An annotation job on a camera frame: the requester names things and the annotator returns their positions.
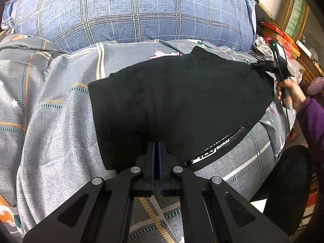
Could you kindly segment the purple sleeve forearm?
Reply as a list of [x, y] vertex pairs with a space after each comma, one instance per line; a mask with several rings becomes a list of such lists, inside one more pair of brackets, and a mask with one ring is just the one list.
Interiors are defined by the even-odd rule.
[[323, 174], [323, 108], [316, 99], [307, 97], [297, 118], [310, 148], [315, 167]]

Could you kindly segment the person's right hand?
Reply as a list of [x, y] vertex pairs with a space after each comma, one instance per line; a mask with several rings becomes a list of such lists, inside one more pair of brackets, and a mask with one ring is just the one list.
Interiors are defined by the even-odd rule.
[[282, 82], [276, 81], [275, 85], [277, 99], [283, 99], [283, 91], [285, 91], [286, 105], [292, 106], [296, 112], [299, 112], [304, 101], [306, 100], [306, 96], [299, 85], [290, 79], [286, 79]]

